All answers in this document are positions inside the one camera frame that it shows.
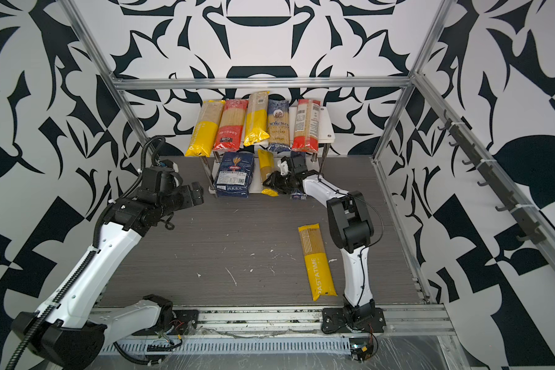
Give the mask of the small clear spaghetti pack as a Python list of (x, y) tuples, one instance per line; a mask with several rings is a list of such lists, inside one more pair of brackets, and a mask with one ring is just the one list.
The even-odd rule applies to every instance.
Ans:
[(265, 180), (267, 180), (268, 177), (270, 177), (271, 174), (273, 174), (274, 172), (274, 155), (272, 152), (264, 149), (259, 149), (257, 151), (257, 155), (259, 158), (260, 176), (261, 176), (261, 182), (262, 182), (261, 193), (269, 197), (277, 197), (279, 195), (277, 191), (263, 185)]

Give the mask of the blue yellow spaghetti pack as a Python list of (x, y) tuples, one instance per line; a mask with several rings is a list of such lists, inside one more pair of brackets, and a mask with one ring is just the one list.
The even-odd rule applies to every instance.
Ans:
[(268, 150), (274, 153), (290, 151), (289, 102), (268, 100)]

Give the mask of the red ended spaghetti pack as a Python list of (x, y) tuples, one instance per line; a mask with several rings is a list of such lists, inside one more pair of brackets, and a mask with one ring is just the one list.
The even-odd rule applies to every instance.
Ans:
[(295, 115), (292, 151), (308, 154), (319, 152), (320, 111), (319, 100), (299, 100)]

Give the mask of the blue Barilla pasta pack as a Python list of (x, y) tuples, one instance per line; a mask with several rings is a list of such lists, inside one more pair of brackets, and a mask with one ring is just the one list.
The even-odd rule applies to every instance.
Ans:
[(249, 152), (226, 153), (214, 182), (218, 197), (248, 198), (253, 180), (254, 154)]

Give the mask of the yellow spaghetti pack underneath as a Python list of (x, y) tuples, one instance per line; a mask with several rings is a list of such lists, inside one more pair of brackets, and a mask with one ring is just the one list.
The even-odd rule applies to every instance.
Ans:
[(185, 153), (186, 157), (210, 157), (212, 155), (224, 105), (224, 100), (208, 100), (202, 104)]

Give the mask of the yellow brown spaghetti pack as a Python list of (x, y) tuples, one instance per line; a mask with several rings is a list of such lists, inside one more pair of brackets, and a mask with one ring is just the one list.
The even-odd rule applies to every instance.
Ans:
[(244, 146), (268, 140), (268, 91), (253, 92), (248, 98)]

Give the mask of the red yellow spaghetti pack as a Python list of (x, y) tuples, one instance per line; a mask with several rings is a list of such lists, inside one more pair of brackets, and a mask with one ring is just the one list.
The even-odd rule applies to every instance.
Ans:
[(237, 152), (241, 146), (248, 100), (227, 100), (214, 142), (214, 152)]

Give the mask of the yellow Pastatime spaghetti pack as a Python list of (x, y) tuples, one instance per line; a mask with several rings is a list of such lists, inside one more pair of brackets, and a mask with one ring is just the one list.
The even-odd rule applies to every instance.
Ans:
[(298, 232), (313, 301), (316, 302), (322, 296), (337, 296), (320, 225), (301, 226)]

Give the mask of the dark blue pasta pack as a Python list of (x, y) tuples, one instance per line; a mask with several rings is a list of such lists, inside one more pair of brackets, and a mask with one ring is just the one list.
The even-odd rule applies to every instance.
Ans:
[(307, 199), (307, 195), (304, 191), (301, 191), (299, 189), (295, 189), (291, 191), (291, 200), (306, 200), (306, 199)]

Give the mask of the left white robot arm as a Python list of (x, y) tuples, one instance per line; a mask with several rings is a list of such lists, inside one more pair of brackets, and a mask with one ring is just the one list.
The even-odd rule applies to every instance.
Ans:
[(130, 190), (100, 214), (92, 243), (63, 283), (34, 312), (21, 312), (12, 331), (21, 342), (6, 367), (14, 369), (24, 351), (64, 369), (85, 369), (102, 348), (136, 332), (173, 328), (173, 303), (150, 294), (137, 303), (93, 316), (91, 311), (125, 257), (159, 223), (174, 229), (175, 212), (201, 205), (199, 183), (184, 184), (171, 166), (142, 170)]

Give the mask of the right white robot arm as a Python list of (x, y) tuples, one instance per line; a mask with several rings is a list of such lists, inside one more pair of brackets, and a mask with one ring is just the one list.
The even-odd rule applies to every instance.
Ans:
[(305, 154), (281, 158), (278, 170), (264, 185), (282, 194), (299, 191), (326, 207), (331, 239), (342, 253), (345, 290), (342, 308), (323, 310), (322, 332), (383, 333), (384, 314), (376, 307), (368, 276), (368, 248), (381, 237), (371, 241), (375, 232), (368, 211), (371, 205), (362, 193), (338, 188), (308, 169)]

